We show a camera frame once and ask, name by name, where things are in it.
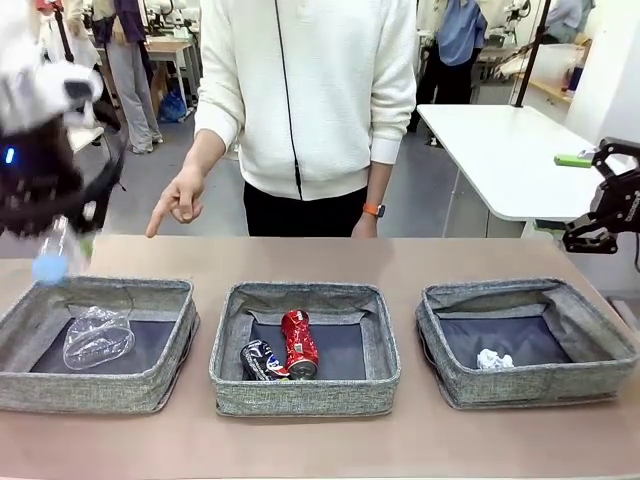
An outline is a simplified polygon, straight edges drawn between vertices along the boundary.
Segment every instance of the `blue bag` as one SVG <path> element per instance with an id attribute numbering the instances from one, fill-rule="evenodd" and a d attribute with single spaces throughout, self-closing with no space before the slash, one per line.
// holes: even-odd
<path id="1" fill-rule="evenodd" d="M 162 123 L 178 123 L 187 115 L 187 106 L 177 90 L 171 90 L 160 104 L 159 120 Z"/>

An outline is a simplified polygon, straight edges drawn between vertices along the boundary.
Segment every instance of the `sneaker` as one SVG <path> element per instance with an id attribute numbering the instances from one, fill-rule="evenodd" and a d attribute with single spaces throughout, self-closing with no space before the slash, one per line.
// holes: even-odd
<path id="1" fill-rule="evenodd" d="M 444 149 L 444 147 L 440 143 L 440 140 L 438 140 L 436 137 L 431 137 L 429 139 L 429 141 L 427 142 L 427 145 L 429 145 L 430 147 L 433 147 L 433 148 L 442 148 L 442 149 Z"/>
<path id="2" fill-rule="evenodd" d="M 147 153 L 152 153 L 153 152 L 153 147 L 147 147 L 145 149 L 139 149 L 137 147 L 132 147 L 131 150 L 133 151 L 133 153 L 135 153 L 136 155 L 146 155 Z"/>

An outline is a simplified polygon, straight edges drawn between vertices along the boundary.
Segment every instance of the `blue light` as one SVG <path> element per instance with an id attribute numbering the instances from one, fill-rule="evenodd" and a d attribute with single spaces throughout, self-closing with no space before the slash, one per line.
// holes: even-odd
<path id="1" fill-rule="evenodd" d="M 16 154 L 16 149 L 15 148 L 10 148 L 7 150 L 7 155 L 4 157 L 4 163 L 6 163 L 7 165 L 10 165 L 13 162 L 13 157 Z"/>

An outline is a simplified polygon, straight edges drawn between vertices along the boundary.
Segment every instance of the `hand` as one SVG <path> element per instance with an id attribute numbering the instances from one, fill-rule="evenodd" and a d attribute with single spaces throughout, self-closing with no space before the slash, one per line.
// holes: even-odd
<path id="1" fill-rule="evenodd" d="M 378 219 L 369 213 L 363 213 L 353 228 L 351 238 L 378 238 Z"/>
<path id="2" fill-rule="evenodd" d="M 147 237 L 158 233 L 160 224 L 169 213 L 180 223 L 191 223 L 202 213 L 204 206 L 199 198 L 204 191 L 205 175 L 196 167 L 183 167 L 180 173 L 164 189 L 153 209 L 147 227 Z"/>
<path id="3" fill-rule="evenodd" d="M 67 20 L 67 26 L 69 27 L 69 31 L 71 32 L 71 35 L 75 38 L 79 37 L 80 33 L 84 29 L 84 24 L 82 23 L 82 19 L 80 18 L 73 18 L 73 19 Z"/>
<path id="4" fill-rule="evenodd" d="M 115 18 L 113 21 L 113 28 L 111 30 L 111 36 L 116 41 L 118 45 L 126 45 L 129 42 L 127 41 L 127 35 L 124 33 L 124 28 L 122 27 L 122 23 L 120 23 L 120 17 Z"/>

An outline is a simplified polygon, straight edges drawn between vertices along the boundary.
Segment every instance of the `crushed plastic bottle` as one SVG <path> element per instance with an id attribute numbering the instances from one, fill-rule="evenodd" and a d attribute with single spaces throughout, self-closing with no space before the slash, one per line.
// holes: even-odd
<path id="1" fill-rule="evenodd" d="M 31 272 L 34 280 L 55 285 L 66 277 L 82 273 L 89 265 L 85 250 L 68 219 L 63 216 L 56 218 L 33 261 Z"/>

